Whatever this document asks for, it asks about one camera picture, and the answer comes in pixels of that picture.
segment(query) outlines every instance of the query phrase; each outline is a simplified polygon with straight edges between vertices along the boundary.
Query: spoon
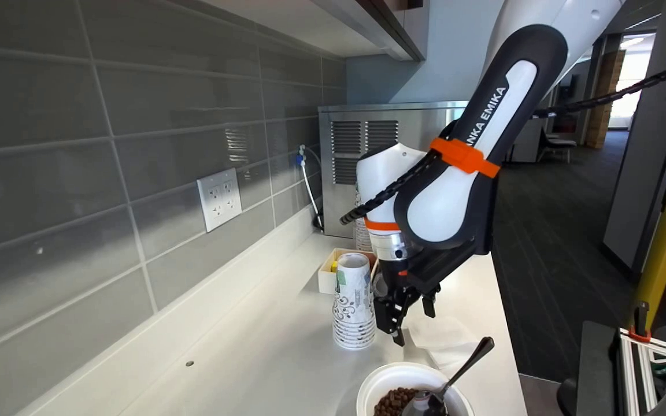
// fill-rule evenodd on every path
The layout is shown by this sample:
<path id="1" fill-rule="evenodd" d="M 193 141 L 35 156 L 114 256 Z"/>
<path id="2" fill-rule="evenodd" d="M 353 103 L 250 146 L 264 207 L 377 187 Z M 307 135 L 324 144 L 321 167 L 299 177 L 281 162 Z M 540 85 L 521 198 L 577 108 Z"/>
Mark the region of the spoon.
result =
<path id="1" fill-rule="evenodd" d="M 471 355 L 466 358 L 466 363 L 462 363 L 462 368 L 455 370 L 455 375 L 439 389 L 439 390 L 418 390 L 417 397 L 405 407 L 405 416 L 407 414 L 426 414 L 426 416 L 441 416 L 446 414 L 443 407 L 443 395 L 446 390 L 471 368 L 477 365 L 477 360 L 481 360 L 483 355 L 487 355 L 487 352 L 494 349 L 494 340 L 493 337 L 481 337 L 477 349 L 471 352 Z"/>

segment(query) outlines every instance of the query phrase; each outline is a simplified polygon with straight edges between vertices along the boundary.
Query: doorway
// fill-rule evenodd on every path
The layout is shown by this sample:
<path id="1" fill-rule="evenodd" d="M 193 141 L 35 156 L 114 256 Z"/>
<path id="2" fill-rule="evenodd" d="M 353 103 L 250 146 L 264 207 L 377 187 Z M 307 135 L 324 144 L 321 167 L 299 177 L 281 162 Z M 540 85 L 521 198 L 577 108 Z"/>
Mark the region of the doorway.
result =
<path id="1" fill-rule="evenodd" d="M 625 35 L 619 41 L 619 49 L 625 51 L 619 78 L 616 82 L 616 89 L 622 89 L 631 82 L 637 82 L 644 78 L 653 49 L 655 49 L 655 31 L 637 31 L 637 35 Z M 626 95 L 610 105 L 610 120 L 607 130 L 610 132 L 626 132 L 631 126 L 635 105 L 637 105 L 637 95 Z"/>

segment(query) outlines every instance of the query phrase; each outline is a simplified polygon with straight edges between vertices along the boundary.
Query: orange band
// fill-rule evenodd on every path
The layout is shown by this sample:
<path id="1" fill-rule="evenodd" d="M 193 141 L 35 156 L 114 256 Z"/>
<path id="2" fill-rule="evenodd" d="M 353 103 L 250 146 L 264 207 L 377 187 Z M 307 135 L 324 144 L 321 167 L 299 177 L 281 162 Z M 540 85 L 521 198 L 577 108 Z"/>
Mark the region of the orange band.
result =
<path id="1" fill-rule="evenodd" d="M 642 342 L 642 345 L 653 342 L 653 335 L 637 335 L 634 330 L 628 330 L 628 337 L 635 340 L 635 342 Z"/>
<path id="2" fill-rule="evenodd" d="M 369 230 L 399 230 L 398 222 L 373 222 L 373 220 L 366 220 L 362 223 Z"/>
<path id="3" fill-rule="evenodd" d="M 466 170 L 466 174 L 479 170 L 487 177 L 494 177 L 499 174 L 496 163 L 486 160 L 479 147 L 471 147 L 465 141 L 446 141 L 436 135 L 431 141 L 431 147 L 441 153 L 441 160 L 459 170 Z"/>

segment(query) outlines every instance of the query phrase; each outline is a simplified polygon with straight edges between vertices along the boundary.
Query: chair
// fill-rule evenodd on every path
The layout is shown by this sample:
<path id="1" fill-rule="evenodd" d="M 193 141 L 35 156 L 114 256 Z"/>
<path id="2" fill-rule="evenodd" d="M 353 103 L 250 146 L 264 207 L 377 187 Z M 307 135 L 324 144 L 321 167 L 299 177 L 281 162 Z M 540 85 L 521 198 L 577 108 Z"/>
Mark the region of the chair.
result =
<path id="1" fill-rule="evenodd" d="M 538 139 L 538 162 L 546 156 L 562 156 L 567 163 L 572 162 L 572 150 L 577 144 L 574 139 L 565 139 L 560 133 L 546 133 L 540 130 L 540 139 Z"/>

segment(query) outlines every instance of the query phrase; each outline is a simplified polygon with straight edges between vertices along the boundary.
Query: kitchen counter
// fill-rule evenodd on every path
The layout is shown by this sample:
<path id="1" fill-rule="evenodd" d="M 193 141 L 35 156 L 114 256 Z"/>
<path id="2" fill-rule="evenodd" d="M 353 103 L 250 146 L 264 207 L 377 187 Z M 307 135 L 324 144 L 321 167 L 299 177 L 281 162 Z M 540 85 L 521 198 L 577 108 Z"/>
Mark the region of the kitchen counter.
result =
<path id="1" fill-rule="evenodd" d="M 410 309 L 405 349 L 380 333 L 353 353 L 333 345 L 333 295 L 317 293 L 317 266 L 346 244 L 310 234 L 299 213 L 24 414 L 353 416 L 374 368 L 418 360 L 450 375 L 493 335 L 494 349 L 455 385 L 477 416 L 525 416 L 489 256 L 443 279 L 436 318 Z"/>
<path id="2" fill-rule="evenodd" d="M 341 241 L 313 236 L 320 250 Z M 341 352 L 330 337 L 330 295 L 317 293 L 315 266 L 299 259 L 300 278 L 270 289 L 266 300 L 254 300 L 224 328 L 205 333 L 185 363 L 169 370 L 146 390 L 126 414 L 230 414 L 230 416 L 351 416 L 355 389 L 374 368 L 391 360 L 431 363 L 427 352 L 396 346 L 384 333 L 366 352 Z M 470 399 L 474 414 L 525 414 L 513 349 L 503 320 L 489 256 L 474 256 L 443 279 L 436 311 L 455 318 L 459 340 L 452 340 L 452 371 L 474 349 L 481 335 L 493 335 L 496 346 L 455 385 Z M 420 305 L 411 306 L 405 326 L 422 326 Z"/>

